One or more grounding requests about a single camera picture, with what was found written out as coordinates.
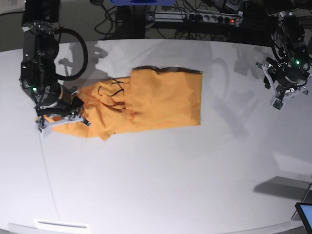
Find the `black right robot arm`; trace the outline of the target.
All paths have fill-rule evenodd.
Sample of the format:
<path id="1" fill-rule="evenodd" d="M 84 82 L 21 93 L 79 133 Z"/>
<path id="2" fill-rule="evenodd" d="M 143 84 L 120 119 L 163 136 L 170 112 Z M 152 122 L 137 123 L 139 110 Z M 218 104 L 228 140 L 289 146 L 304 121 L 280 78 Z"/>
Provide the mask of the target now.
<path id="1" fill-rule="evenodd" d="M 20 64 L 20 87 L 34 102 L 38 130 L 67 123 L 91 123 L 83 117 L 84 102 L 77 96 L 77 87 L 68 89 L 59 81 L 80 78 L 88 65 L 88 50 L 79 33 L 54 25 L 59 22 L 59 0 L 27 0 L 24 3 L 21 27 L 24 31 L 23 59 Z M 55 59 L 59 53 L 56 35 L 75 37 L 83 51 L 82 68 L 72 76 L 56 73 Z"/>

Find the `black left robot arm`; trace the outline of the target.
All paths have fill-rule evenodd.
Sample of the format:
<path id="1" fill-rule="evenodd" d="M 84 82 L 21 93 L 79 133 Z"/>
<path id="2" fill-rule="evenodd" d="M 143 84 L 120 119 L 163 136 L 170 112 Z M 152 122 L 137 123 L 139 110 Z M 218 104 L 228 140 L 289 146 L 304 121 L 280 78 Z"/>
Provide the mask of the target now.
<path id="1" fill-rule="evenodd" d="M 281 111 L 285 102 L 301 93 L 308 94 L 306 85 L 312 76 L 312 59 L 304 42 L 305 31 L 295 10 L 297 0 L 266 0 L 264 7 L 270 23 L 270 46 L 274 58 L 256 63 L 264 73 L 265 88 L 273 91 L 271 106 Z"/>

